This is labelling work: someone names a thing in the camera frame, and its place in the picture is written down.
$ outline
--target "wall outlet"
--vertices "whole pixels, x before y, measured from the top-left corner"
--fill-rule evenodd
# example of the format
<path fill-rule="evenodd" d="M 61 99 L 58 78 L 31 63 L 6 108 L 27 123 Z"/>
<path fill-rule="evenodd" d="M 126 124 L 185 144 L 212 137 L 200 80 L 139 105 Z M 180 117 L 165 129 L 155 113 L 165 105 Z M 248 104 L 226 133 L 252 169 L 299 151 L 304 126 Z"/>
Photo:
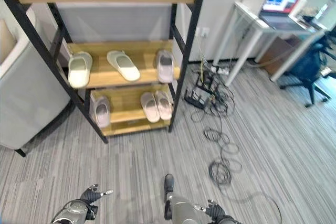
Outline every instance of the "wall outlet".
<path fill-rule="evenodd" d="M 207 38 L 209 36 L 210 28 L 209 27 L 203 27 L 201 31 L 201 37 Z"/>
<path fill-rule="evenodd" d="M 197 26 L 195 31 L 195 37 L 198 37 L 200 35 L 201 29 Z"/>

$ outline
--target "laptop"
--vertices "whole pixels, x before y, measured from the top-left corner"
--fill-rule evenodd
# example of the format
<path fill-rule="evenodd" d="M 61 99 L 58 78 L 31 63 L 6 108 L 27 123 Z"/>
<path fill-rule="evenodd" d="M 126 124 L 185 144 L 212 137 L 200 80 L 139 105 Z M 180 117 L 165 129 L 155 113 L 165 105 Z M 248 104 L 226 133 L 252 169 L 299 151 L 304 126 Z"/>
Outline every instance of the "laptop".
<path fill-rule="evenodd" d="M 265 0 L 259 18 L 276 30 L 304 30 L 288 15 L 299 0 Z"/>

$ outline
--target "cardboard box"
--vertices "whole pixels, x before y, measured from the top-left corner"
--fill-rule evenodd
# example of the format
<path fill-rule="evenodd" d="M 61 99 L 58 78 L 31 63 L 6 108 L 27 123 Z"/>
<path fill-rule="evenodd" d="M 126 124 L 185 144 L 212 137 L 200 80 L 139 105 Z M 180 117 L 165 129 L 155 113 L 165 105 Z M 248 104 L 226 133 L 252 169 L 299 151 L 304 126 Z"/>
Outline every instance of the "cardboard box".
<path fill-rule="evenodd" d="M 268 63 L 269 61 L 279 57 L 279 59 L 275 62 L 264 66 L 264 69 L 266 69 L 270 75 L 273 75 L 295 51 L 301 42 L 302 40 L 296 36 L 291 36 L 286 40 L 277 37 L 272 45 L 267 49 L 259 64 Z"/>

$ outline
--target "white slipper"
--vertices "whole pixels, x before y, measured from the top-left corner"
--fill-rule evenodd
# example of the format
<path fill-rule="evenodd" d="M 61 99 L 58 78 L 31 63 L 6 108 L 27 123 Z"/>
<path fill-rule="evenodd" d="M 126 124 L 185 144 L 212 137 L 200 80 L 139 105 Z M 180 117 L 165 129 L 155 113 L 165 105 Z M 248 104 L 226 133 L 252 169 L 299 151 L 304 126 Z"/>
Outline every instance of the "white slipper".
<path fill-rule="evenodd" d="M 87 52 L 78 52 L 69 60 L 68 80 L 75 89 L 85 87 L 89 83 L 92 57 Z"/>
<path fill-rule="evenodd" d="M 110 102 L 105 96 L 99 97 L 95 103 L 95 116 L 98 127 L 104 128 L 110 125 Z"/>
<path fill-rule="evenodd" d="M 172 118 L 172 104 L 169 100 L 168 94 L 164 91 L 157 90 L 155 92 L 155 100 L 162 120 L 169 120 Z"/>
<path fill-rule="evenodd" d="M 156 123 L 158 120 L 160 120 L 160 114 L 152 93 L 145 92 L 141 95 L 141 105 L 148 121 L 151 123 Z"/>
<path fill-rule="evenodd" d="M 128 81 L 136 81 L 140 78 L 140 72 L 133 64 L 130 57 L 123 51 L 109 51 L 107 61 Z"/>

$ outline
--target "power strip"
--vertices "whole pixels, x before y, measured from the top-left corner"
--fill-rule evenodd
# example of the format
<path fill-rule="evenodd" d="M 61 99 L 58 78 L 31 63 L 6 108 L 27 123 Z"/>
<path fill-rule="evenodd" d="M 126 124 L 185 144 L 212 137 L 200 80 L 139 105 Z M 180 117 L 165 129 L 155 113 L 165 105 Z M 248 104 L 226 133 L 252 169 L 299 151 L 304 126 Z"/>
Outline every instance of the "power strip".
<path fill-rule="evenodd" d="M 220 67 L 216 67 L 216 66 L 211 66 L 211 72 L 228 76 L 230 74 L 230 69 L 229 69 L 229 67 L 220 68 Z"/>

